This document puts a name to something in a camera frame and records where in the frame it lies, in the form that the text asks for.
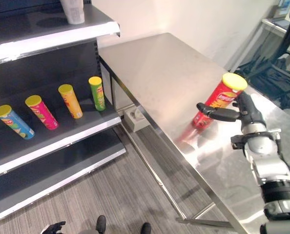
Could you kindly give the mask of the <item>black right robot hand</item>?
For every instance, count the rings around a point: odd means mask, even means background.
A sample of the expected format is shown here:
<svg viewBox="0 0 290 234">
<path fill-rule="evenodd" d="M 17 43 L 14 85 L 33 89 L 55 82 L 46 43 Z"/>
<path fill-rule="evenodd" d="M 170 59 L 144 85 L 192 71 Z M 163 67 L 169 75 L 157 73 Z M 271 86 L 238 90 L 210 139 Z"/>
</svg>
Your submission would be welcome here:
<svg viewBox="0 0 290 234">
<path fill-rule="evenodd" d="M 260 123 L 264 127 L 267 126 L 262 113 L 256 108 L 251 96 L 244 91 L 233 103 L 233 106 L 239 108 L 239 112 L 227 108 L 210 107 L 201 102 L 197 103 L 196 106 L 202 114 L 214 120 L 226 122 L 241 120 L 242 128 L 256 123 Z"/>
</svg>

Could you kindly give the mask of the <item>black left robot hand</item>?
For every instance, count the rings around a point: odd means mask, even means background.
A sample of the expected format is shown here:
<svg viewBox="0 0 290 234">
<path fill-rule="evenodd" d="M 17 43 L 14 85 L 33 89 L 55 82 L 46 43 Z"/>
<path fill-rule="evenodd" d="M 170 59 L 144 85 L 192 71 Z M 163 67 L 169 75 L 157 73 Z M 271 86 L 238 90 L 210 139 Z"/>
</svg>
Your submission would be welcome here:
<svg viewBox="0 0 290 234">
<path fill-rule="evenodd" d="M 58 223 L 46 225 L 42 229 L 41 234 L 62 234 L 61 230 L 65 224 L 65 221 L 60 221 Z"/>
</svg>

